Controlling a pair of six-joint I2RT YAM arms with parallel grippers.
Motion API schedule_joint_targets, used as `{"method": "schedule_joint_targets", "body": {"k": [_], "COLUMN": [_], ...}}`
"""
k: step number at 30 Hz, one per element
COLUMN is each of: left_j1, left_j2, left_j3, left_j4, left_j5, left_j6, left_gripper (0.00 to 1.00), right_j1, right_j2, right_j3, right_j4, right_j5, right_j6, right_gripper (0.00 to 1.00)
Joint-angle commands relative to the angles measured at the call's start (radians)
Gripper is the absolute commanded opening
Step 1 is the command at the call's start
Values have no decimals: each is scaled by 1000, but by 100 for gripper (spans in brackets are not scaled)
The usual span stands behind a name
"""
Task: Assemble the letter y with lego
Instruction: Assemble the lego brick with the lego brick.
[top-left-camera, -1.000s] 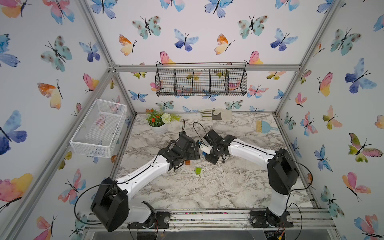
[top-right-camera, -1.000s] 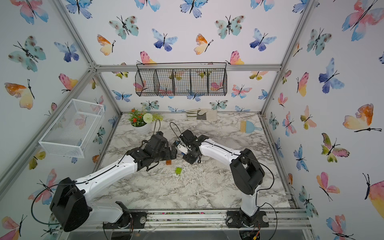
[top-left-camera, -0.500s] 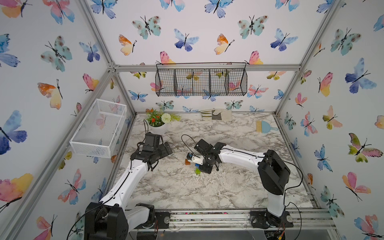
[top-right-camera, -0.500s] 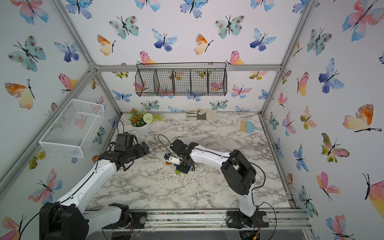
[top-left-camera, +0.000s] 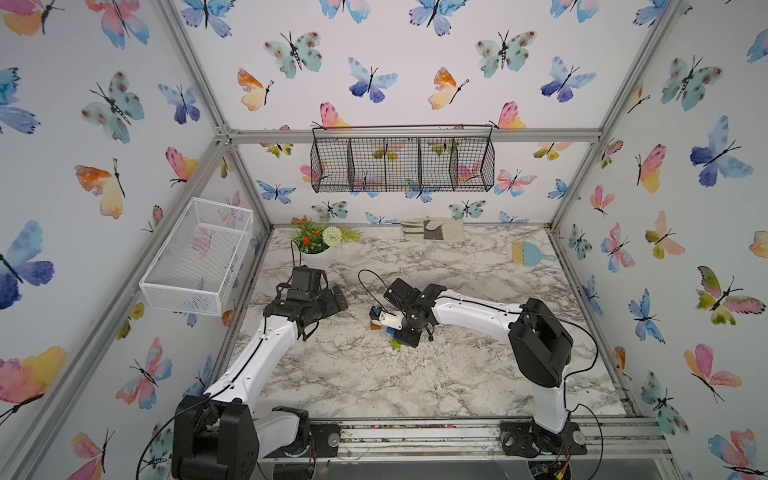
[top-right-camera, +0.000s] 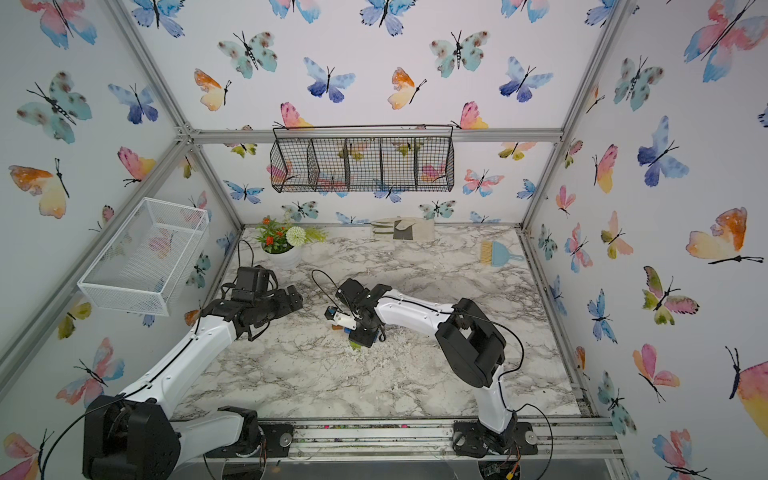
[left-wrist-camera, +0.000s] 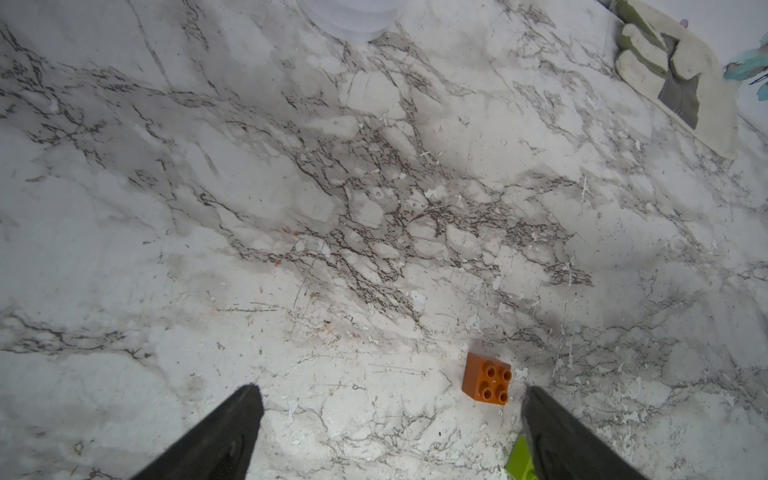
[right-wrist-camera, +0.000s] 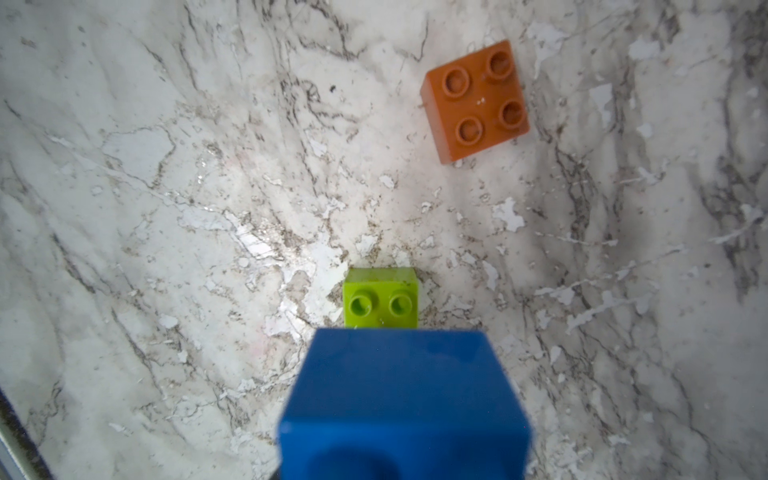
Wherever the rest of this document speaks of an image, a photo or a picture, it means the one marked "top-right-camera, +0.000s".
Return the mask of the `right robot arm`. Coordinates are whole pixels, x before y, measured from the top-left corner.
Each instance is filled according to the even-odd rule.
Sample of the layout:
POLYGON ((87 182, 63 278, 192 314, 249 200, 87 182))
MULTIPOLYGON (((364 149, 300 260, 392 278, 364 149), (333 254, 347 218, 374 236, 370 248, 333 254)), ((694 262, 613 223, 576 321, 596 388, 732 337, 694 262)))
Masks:
POLYGON ((513 423, 514 413, 502 400, 500 383, 507 342, 474 301, 438 304, 388 285, 369 289, 354 279, 346 280, 335 295, 339 303, 326 308, 325 318, 347 329, 353 343, 369 348, 386 339, 389 327, 431 336, 452 372, 474 388, 479 423, 495 434, 513 423))

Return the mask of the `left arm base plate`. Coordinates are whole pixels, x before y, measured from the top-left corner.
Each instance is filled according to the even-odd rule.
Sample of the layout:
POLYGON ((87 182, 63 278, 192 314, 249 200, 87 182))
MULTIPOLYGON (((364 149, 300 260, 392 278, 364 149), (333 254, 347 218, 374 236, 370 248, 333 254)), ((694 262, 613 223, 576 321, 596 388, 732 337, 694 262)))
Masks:
POLYGON ((287 458, 293 443, 295 428, 289 423, 255 421, 246 426, 240 438, 232 445, 219 447, 205 454, 213 459, 258 459, 271 460, 287 458))

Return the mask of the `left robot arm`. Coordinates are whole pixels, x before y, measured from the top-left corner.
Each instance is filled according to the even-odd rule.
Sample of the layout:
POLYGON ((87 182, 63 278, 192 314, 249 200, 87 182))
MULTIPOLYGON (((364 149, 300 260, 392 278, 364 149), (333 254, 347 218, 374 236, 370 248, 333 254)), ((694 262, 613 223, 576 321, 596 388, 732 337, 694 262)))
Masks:
POLYGON ((269 440, 254 410, 227 406, 198 420, 171 418, 192 384, 240 335, 302 306, 293 286, 256 294, 248 302, 212 302, 188 335, 147 373, 87 408, 84 477, 168 479, 184 463, 217 450, 229 458, 266 459, 269 440))

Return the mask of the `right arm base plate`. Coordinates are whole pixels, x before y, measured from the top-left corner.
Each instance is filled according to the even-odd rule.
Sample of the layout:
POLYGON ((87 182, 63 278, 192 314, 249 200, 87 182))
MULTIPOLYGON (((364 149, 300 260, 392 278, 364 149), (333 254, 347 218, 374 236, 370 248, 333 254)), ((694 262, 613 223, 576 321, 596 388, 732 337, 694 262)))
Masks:
POLYGON ((458 456, 483 458, 489 454, 536 455, 538 437, 528 422, 512 419, 502 433, 496 433, 479 421, 455 422, 452 450, 458 456))

